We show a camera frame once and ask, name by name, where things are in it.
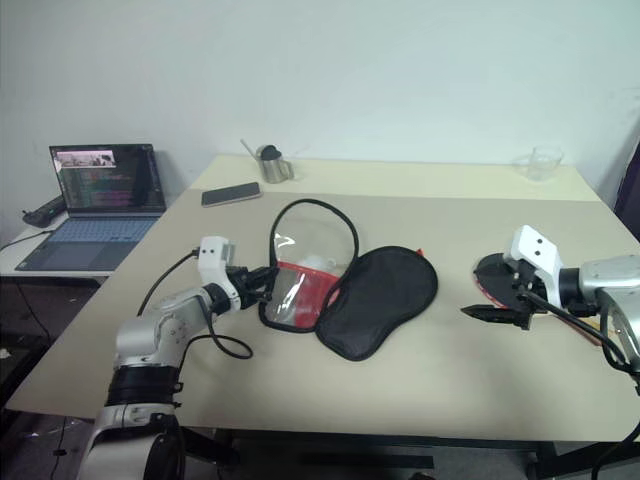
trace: table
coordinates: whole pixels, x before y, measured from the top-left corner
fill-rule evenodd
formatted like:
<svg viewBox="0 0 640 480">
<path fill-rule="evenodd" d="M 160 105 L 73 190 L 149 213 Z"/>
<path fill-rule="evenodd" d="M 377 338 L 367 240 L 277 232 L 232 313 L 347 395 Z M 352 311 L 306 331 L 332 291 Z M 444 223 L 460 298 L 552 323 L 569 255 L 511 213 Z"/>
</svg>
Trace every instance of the table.
<svg viewBox="0 0 640 480">
<path fill-rule="evenodd" d="M 194 344 L 177 398 L 181 424 L 536 441 L 617 441 L 628 433 L 640 410 L 633 383 L 569 327 L 540 317 L 522 332 L 459 311 L 486 303 L 471 269 L 525 222 L 558 245 L 567 265 L 640 253 L 573 167 L 534 184 L 509 166 L 294 165 L 300 180 L 263 184 L 259 199 L 201 208 L 202 189 L 259 178 L 248 157 L 217 158 L 87 303 L 8 407 L 94 417 L 106 399 L 117 328 L 135 315 L 153 281 L 204 235 L 231 239 L 236 265 L 266 264 L 273 219 L 304 193 L 351 217 L 362 252 L 386 244 L 422 248 L 438 272 L 436 300 L 359 363 L 338 357 L 314 334 L 263 326 L 255 309 L 223 316 L 218 332 L 248 342 L 255 357 L 238 361 L 208 342 Z M 186 264 L 154 298 L 198 283 L 195 265 Z"/>
</svg>

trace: black cable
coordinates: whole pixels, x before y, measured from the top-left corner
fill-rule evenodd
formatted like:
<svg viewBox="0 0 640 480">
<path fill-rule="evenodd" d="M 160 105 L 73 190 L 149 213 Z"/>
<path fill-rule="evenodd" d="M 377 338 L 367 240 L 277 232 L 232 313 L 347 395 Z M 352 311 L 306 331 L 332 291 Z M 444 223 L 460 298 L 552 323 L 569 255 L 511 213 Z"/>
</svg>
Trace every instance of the black cable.
<svg viewBox="0 0 640 480">
<path fill-rule="evenodd" d="M 600 458 L 598 458 L 598 460 L 596 460 L 595 465 L 591 469 L 591 480 L 598 480 L 598 473 L 600 472 L 600 469 L 607 461 L 607 458 L 613 455 L 613 453 L 616 452 L 617 450 L 628 447 L 631 443 L 633 443 L 633 441 L 638 437 L 638 435 L 640 435 L 640 422 L 638 422 L 638 425 L 636 425 L 636 428 L 634 428 L 633 431 L 629 435 L 627 435 L 624 440 L 613 445 L 609 450 L 604 452 L 600 456 Z"/>
<path fill-rule="evenodd" d="M 213 343 L 215 343 L 215 345 L 222 350 L 224 353 L 226 353 L 227 355 L 229 355 L 230 357 L 233 358 L 237 358 L 238 360 L 248 360 L 251 357 L 253 357 L 253 350 L 251 349 L 251 347 L 249 345 L 247 345 L 245 342 L 243 342 L 242 340 L 235 338 L 235 337 L 230 337 L 228 335 L 218 335 L 217 333 L 215 333 L 215 331 L 213 330 L 213 320 L 211 318 L 211 313 L 209 313 L 207 311 L 206 306 L 203 304 L 202 300 L 199 299 L 200 303 L 200 308 L 202 308 L 202 313 L 204 314 L 205 318 L 207 319 L 207 328 L 209 329 L 209 335 L 198 335 L 196 337 L 193 337 L 191 340 L 189 340 L 189 342 L 187 342 L 187 346 L 184 349 L 184 353 L 182 354 L 182 359 L 180 360 L 180 366 L 178 367 L 178 371 L 182 371 L 182 367 L 184 366 L 184 361 L 187 358 L 187 352 L 189 351 L 189 347 L 199 341 L 199 340 L 204 340 L 205 338 L 209 338 L 211 340 L 213 340 Z M 247 353 L 246 354 L 241 354 L 241 353 L 236 353 L 233 352 L 231 350 L 229 350 L 227 347 L 225 347 L 220 340 L 225 340 L 227 342 L 233 342 L 236 343 L 240 346 L 242 346 Z"/>
<path fill-rule="evenodd" d="M 608 337 L 609 331 L 609 304 L 605 304 L 605 306 L 600 311 L 600 333 L 602 335 Z M 635 371 L 633 367 L 628 363 L 618 363 L 611 356 L 611 352 L 608 348 L 605 348 L 604 345 L 602 347 L 602 352 L 604 353 L 604 358 L 607 363 L 616 370 L 620 370 L 621 372 L 628 373 L 630 375 L 634 375 Z"/>
<path fill-rule="evenodd" d="M 53 464 L 53 468 L 51 469 L 51 473 L 49 474 L 49 480 L 53 480 L 54 475 L 56 474 L 56 470 L 58 469 L 58 464 L 60 463 L 60 457 L 66 455 L 67 452 L 61 450 L 62 441 L 64 440 L 64 430 L 67 426 L 67 417 L 62 419 L 62 428 L 60 429 L 60 438 L 58 439 L 58 447 L 53 451 L 53 454 L 56 457 L 56 463 Z"/>
<path fill-rule="evenodd" d="M 35 235 L 29 235 L 28 237 L 21 238 L 19 240 L 14 241 L 14 242 L 9 242 L 9 243 L 3 245 L 2 247 L 0 247 L 0 252 L 2 250 L 4 250 L 5 248 L 10 247 L 11 245 L 15 245 L 16 243 L 24 242 L 25 240 L 30 240 L 32 238 L 39 237 L 40 235 L 45 235 L 47 233 L 53 233 L 53 232 L 55 232 L 55 230 L 43 230 L 42 232 L 38 232 Z"/>
<path fill-rule="evenodd" d="M 169 275 L 171 272 L 173 272 L 176 268 L 178 268 L 180 265 L 182 265 L 188 259 L 190 259 L 191 257 L 196 257 L 198 255 L 198 251 L 199 251 L 198 248 L 194 248 L 193 250 L 191 250 L 191 252 L 189 252 L 187 255 L 182 257 L 176 263 L 174 263 L 166 272 L 164 272 L 162 275 L 160 275 L 160 278 L 158 278 L 155 281 L 155 283 L 151 286 L 151 288 L 147 292 L 147 295 L 144 297 L 144 300 L 142 300 L 142 304 L 140 305 L 140 308 L 138 309 L 138 313 L 137 313 L 138 317 L 140 315 L 142 315 L 142 312 L 144 312 L 144 309 L 147 306 L 147 303 L 149 303 L 149 299 L 151 298 L 151 295 L 153 295 L 153 292 L 156 290 L 156 288 L 158 288 L 158 285 L 160 285 L 162 280 L 164 280 L 167 277 L 167 275 Z"/>
<path fill-rule="evenodd" d="M 618 347 L 618 345 L 616 345 L 613 342 L 613 340 L 611 340 L 608 336 L 603 335 L 598 330 L 593 328 L 591 325 L 571 315 L 569 312 L 565 312 L 561 308 L 558 308 L 555 305 L 550 304 L 549 302 L 544 300 L 542 297 L 540 297 L 539 295 L 536 295 L 533 292 L 530 292 L 527 290 L 527 291 L 524 291 L 522 294 L 526 298 L 531 300 L 533 303 L 535 303 L 537 306 L 550 311 L 554 315 L 557 315 L 558 317 L 562 318 L 563 320 L 566 320 L 567 322 L 574 325 L 575 327 L 578 327 L 583 332 L 588 333 L 594 338 L 597 338 L 602 342 L 603 349 L 605 348 L 605 345 L 606 345 L 606 348 L 609 348 L 615 354 L 615 356 L 618 357 L 618 360 L 620 360 L 625 365 L 627 364 L 626 357 L 624 356 L 624 353 L 622 353 L 622 350 L 620 350 L 620 347 Z"/>
<path fill-rule="evenodd" d="M 40 328 L 42 329 L 44 334 L 47 336 L 47 344 L 49 346 L 51 346 L 52 345 L 52 343 L 51 343 L 51 333 L 49 332 L 49 330 L 47 330 L 47 327 L 45 327 L 43 325 L 43 323 L 40 321 L 40 319 L 36 315 L 36 312 L 33 311 L 33 308 L 31 308 L 31 304 L 29 303 L 29 300 L 27 300 L 27 296 L 22 291 L 22 287 L 20 286 L 20 284 L 18 282 L 16 282 L 16 287 L 18 288 L 18 292 L 20 293 L 20 296 L 22 297 L 22 300 L 24 300 L 24 303 L 27 305 L 27 309 L 29 310 L 29 313 L 31 314 L 33 319 L 36 321 L 36 323 L 40 326 Z"/>
<path fill-rule="evenodd" d="M 207 328 L 209 328 L 209 334 L 210 334 L 209 336 L 213 339 L 213 343 L 215 343 L 220 350 L 222 350 L 224 353 L 226 353 L 230 357 L 237 358 L 238 360 L 249 360 L 251 357 L 253 357 L 253 350 L 249 345 L 244 343 L 242 340 L 234 337 L 229 337 L 227 335 L 218 335 L 216 332 L 214 332 L 213 320 L 211 319 L 211 317 L 209 317 L 207 321 Z M 242 348 L 244 348 L 247 351 L 247 353 L 241 354 L 241 353 L 236 353 L 232 350 L 229 350 L 220 342 L 221 339 L 240 345 Z"/>
</svg>

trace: transparent plastic bag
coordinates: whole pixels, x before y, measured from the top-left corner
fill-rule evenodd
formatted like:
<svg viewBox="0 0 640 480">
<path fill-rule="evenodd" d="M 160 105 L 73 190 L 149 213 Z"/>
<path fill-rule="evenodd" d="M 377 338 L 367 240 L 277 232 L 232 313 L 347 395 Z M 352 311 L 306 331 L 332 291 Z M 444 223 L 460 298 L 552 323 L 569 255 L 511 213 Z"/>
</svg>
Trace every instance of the transparent plastic bag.
<svg viewBox="0 0 640 480">
<path fill-rule="evenodd" d="M 260 318 L 274 328 L 313 330 L 357 256 L 355 228 L 338 209 L 312 199 L 288 205 L 271 231 L 270 262 L 279 270 Z"/>
</svg>

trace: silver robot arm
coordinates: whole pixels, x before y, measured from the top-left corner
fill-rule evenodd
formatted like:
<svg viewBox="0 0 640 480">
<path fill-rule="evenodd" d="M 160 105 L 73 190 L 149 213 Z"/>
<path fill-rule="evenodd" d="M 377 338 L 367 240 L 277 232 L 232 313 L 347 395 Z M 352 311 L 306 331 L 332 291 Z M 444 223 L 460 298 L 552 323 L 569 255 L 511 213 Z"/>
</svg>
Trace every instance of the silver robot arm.
<svg viewBox="0 0 640 480">
<path fill-rule="evenodd" d="M 524 225 L 503 254 L 485 257 L 474 273 L 481 289 L 500 307 L 472 305 L 462 309 L 480 320 L 512 323 L 528 330 L 531 316 L 547 310 L 556 314 L 568 310 L 565 313 L 577 317 L 600 314 L 600 333 L 606 336 L 611 317 L 626 357 L 624 368 L 618 369 L 634 378 L 640 394 L 640 256 L 565 268 L 556 245 Z M 620 367 L 619 362 L 612 363 L 606 346 L 603 349 L 607 361 Z"/>
<path fill-rule="evenodd" d="M 198 254 L 204 286 L 166 297 L 122 324 L 107 401 L 79 480 L 183 478 L 184 438 L 173 396 L 182 390 L 180 367 L 189 341 L 217 316 L 255 304 L 275 273 L 229 267 L 231 253 L 228 240 L 204 238 Z"/>
</svg>

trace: black remote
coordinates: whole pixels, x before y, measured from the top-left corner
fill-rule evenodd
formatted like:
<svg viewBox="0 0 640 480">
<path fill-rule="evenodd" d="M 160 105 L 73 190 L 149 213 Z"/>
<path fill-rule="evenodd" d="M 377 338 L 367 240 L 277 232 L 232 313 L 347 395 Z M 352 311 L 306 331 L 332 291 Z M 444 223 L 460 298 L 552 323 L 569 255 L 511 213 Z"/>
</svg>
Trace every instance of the black remote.
<svg viewBox="0 0 640 480">
<path fill-rule="evenodd" d="M 64 197 L 60 195 L 33 212 L 25 212 L 23 210 L 24 216 L 22 220 L 34 227 L 45 228 L 51 225 L 51 221 L 66 209 L 67 204 L 64 201 Z"/>
</svg>

